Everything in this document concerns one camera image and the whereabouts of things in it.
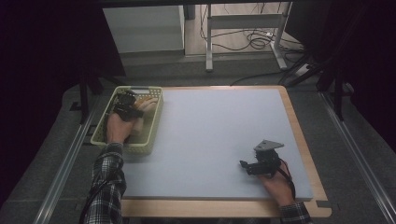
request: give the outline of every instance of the gray floor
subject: gray floor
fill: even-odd
[[[164,53],[153,55],[123,55],[127,77],[120,78],[136,86],[224,86],[242,77],[235,85],[275,85],[281,79],[272,54],[223,56],[217,55],[214,72],[205,72],[205,58],[183,57]],[[288,88],[295,113],[311,151],[318,174],[332,207],[332,215],[314,218],[315,223],[388,223],[368,188],[342,135],[336,129],[327,106],[315,89],[317,78],[312,77],[294,88]],[[100,96],[90,96],[90,102],[98,100],[98,109],[92,124],[98,122],[106,106],[114,84],[102,80],[106,87]],[[35,160],[14,189],[0,211],[0,223],[32,223],[53,178],[66,156],[71,142],[78,132],[80,112],[71,111],[79,101],[78,88],[64,94],[63,107],[49,136]],[[355,107],[344,99],[345,125],[348,127],[361,152],[375,172],[393,202],[396,201],[396,155],[364,120]],[[89,145],[90,133],[78,149],[70,175],[60,189],[59,201],[49,214],[49,223],[77,223],[81,206],[91,184],[92,164],[99,149]]]

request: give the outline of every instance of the white board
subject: white board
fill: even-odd
[[[313,198],[278,90],[165,90],[152,153],[124,155],[125,198],[265,199],[239,161],[256,162],[263,139],[287,161],[297,199]]]

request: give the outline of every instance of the cable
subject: cable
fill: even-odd
[[[230,14],[230,12],[227,10],[225,4],[223,5],[223,7],[224,7],[224,10],[228,14]],[[263,4],[262,7],[259,8],[259,3],[257,3],[256,6],[251,10],[250,14],[253,13],[255,8],[258,9],[258,12],[260,11],[259,13],[262,13],[263,10],[264,10],[264,7],[265,7],[265,4]],[[200,23],[201,23],[200,36],[205,41],[207,41],[207,38],[206,38],[205,32],[204,32],[204,20],[205,20],[205,15],[206,15],[207,9],[208,9],[208,6],[206,6],[204,14],[203,14],[202,5],[200,5]],[[240,49],[231,49],[231,48],[228,48],[228,47],[223,46],[221,44],[212,44],[212,45],[213,46],[217,46],[217,47],[221,47],[221,48],[224,48],[224,49],[228,49],[228,50],[238,51],[238,50],[246,49],[248,47],[252,47],[254,49],[264,49],[271,42],[271,39],[268,36],[256,33],[256,32],[263,32],[263,33],[264,32],[268,33],[268,32],[262,31],[262,30],[258,30],[257,28],[253,29],[253,30],[251,30],[251,29],[243,29],[243,30],[235,31],[235,32],[229,32],[229,33],[224,33],[224,34],[219,34],[219,35],[212,35],[211,37],[213,38],[213,37],[217,37],[217,36],[221,36],[221,35],[231,35],[231,34],[237,34],[237,33],[241,33],[241,32],[244,33],[246,31],[251,31],[252,33],[247,35],[247,41],[248,41],[247,45],[242,47],[242,48],[240,48]]]
[[[289,166],[286,164],[285,161],[283,161],[283,163],[284,163],[285,166],[286,166],[286,170],[287,170],[288,173],[290,174]],[[285,177],[285,179],[286,179],[286,181],[288,182],[289,187],[290,187],[290,189],[291,189],[291,196],[292,196],[293,199],[295,200],[295,199],[296,199],[296,188],[294,187],[294,183],[293,183],[293,181],[292,181],[292,179],[291,179],[291,175],[286,174],[286,173],[282,170],[282,168],[280,168],[280,167],[277,168],[277,171],[278,171],[280,174],[282,174],[283,177]]]
[[[277,6],[277,11],[276,11],[276,13],[279,13],[279,10],[280,10],[280,4],[282,4],[282,2],[279,2],[279,5]]]
[[[81,214],[79,216],[79,222],[78,222],[79,224],[83,224],[84,223],[85,216],[87,215],[88,210],[90,209],[90,206],[91,206],[93,200],[95,199],[95,197],[108,184],[108,182],[110,180],[112,180],[117,175],[117,173],[120,170],[121,170],[121,167],[118,167],[117,170],[115,170],[113,173],[111,173],[107,177],[106,180],[102,181],[102,183],[99,186],[97,186],[96,188],[90,190],[90,196],[87,198],[87,201],[85,202],[84,208],[82,209]]]
[[[306,61],[306,59],[309,57],[309,55],[304,54],[291,68],[285,70],[285,71],[280,71],[280,72],[274,72],[274,73],[264,73],[264,74],[258,74],[258,75],[253,75],[253,76],[249,76],[249,77],[241,77],[239,79],[237,79],[236,81],[232,82],[230,84],[230,86],[235,85],[235,83],[240,82],[242,80],[245,79],[249,79],[249,78],[254,78],[254,77],[262,77],[262,76],[269,76],[269,75],[277,75],[277,74],[284,74],[284,76],[278,81],[278,85],[283,85],[284,81],[286,80],[286,78],[288,78],[289,72],[293,69],[295,69],[297,66],[301,65],[303,62]]]
[[[305,52],[309,51],[309,50],[306,50],[306,49],[289,49],[289,48],[286,48],[286,47],[284,47],[282,45],[279,45],[279,48],[282,49],[283,51],[289,52],[289,53],[305,53]]]
[[[290,42],[290,43],[293,43],[293,44],[300,44],[300,45],[302,45],[301,42],[292,41],[292,40],[287,40],[287,39],[284,39],[284,38],[280,38],[280,40],[283,40],[283,41],[285,41],[285,42]]]

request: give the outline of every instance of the yellow-green basket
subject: yellow-green basket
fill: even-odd
[[[105,139],[105,127],[106,118],[111,111],[113,111],[114,104],[118,101],[119,93],[126,91],[134,91],[137,93],[136,99],[144,97],[158,98],[158,104],[152,112],[146,113],[144,116],[144,126],[142,133],[139,136],[129,137],[125,143],[123,152],[137,155],[148,155],[152,151],[154,145],[155,136],[157,134],[158,125],[160,123],[160,116],[163,110],[163,89],[161,87],[134,87],[134,86],[119,86],[117,87],[110,100],[108,101],[107,107],[100,118],[99,124],[96,127],[91,143],[99,147],[106,145]]]

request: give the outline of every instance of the metal rail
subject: metal rail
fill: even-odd
[[[91,113],[89,114],[85,123],[79,126],[78,132],[76,133],[76,136],[73,139],[72,144],[67,150],[67,153],[64,157],[64,161],[62,162],[58,170],[58,173],[53,179],[52,184],[49,187],[49,191],[43,203],[41,204],[40,209],[38,210],[37,216],[35,217],[35,221],[33,222],[34,224],[49,223],[50,221],[56,203],[58,202],[62,190],[64,189],[64,184],[66,183],[67,177],[70,174],[70,171],[76,160],[82,142],[84,141],[84,136],[90,128],[92,118],[95,114],[96,107],[98,106],[100,96],[96,96],[93,99],[94,102]]]
[[[335,112],[332,109],[332,100],[330,96],[326,93],[320,92],[320,97],[324,101],[327,111],[332,118],[337,130],[340,132],[346,146],[355,161],[361,175],[366,182],[368,188],[372,192],[373,196],[375,197],[376,202],[378,203],[379,208],[381,209],[382,213],[385,216],[385,219],[388,223],[395,224],[396,223],[396,209],[392,203],[391,198],[388,196],[387,192],[385,191],[382,184],[376,178],[375,173],[371,169],[369,163],[364,158],[363,154],[361,153],[361,149],[359,148],[358,144],[353,139],[351,133],[349,132],[347,126],[343,121],[341,121]]]

